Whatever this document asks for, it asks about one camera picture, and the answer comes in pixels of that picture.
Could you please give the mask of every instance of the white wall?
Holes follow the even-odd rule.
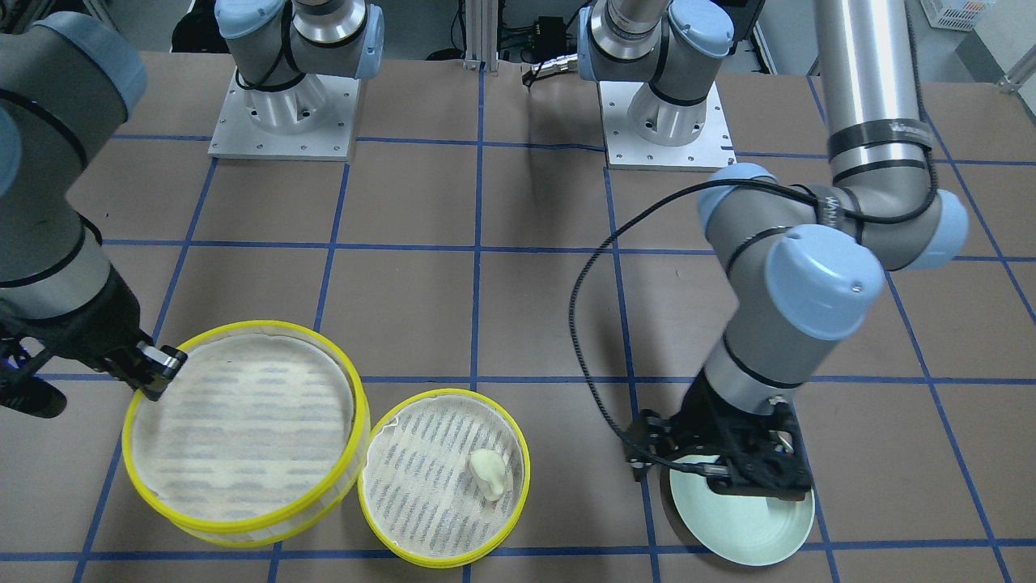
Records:
[[[975,26],[975,33],[989,49],[1001,68],[1007,70],[1036,45],[1036,2],[997,0]],[[1036,78],[1018,91],[1029,108],[1036,111]]]

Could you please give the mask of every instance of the white plate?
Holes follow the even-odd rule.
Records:
[[[686,456],[678,462],[715,462],[712,456]],[[802,547],[813,526],[813,493],[801,502],[758,496],[724,496],[696,474],[669,472],[677,512],[691,533],[717,555],[736,563],[762,566],[780,562]]]

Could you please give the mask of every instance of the metal post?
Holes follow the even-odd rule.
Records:
[[[464,66],[478,70],[486,63],[487,72],[496,72],[496,31],[498,0],[466,0],[464,24],[467,28]]]
[[[1036,72],[1036,45],[997,82],[1001,93],[1015,93]]]

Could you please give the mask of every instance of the round container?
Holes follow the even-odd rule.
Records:
[[[162,400],[138,392],[122,454],[137,492],[184,531],[257,547],[316,523],[365,464],[370,411],[359,375],[300,326],[252,321],[188,341]]]
[[[505,465],[503,496],[488,500],[468,468],[478,449]],[[525,438],[499,405],[462,389],[408,399],[378,421],[359,503],[368,524],[400,557],[448,569],[482,558],[511,533],[528,495]]]
[[[686,456],[682,464],[712,463],[715,456]],[[717,555],[749,566],[780,562],[802,547],[813,527],[813,493],[800,502],[716,494],[697,474],[669,472],[677,512],[691,533]]]

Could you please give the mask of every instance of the white basket in background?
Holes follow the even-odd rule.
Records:
[[[994,2],[996,0],[921,0],[921,6],[932,27],[970,31]]]

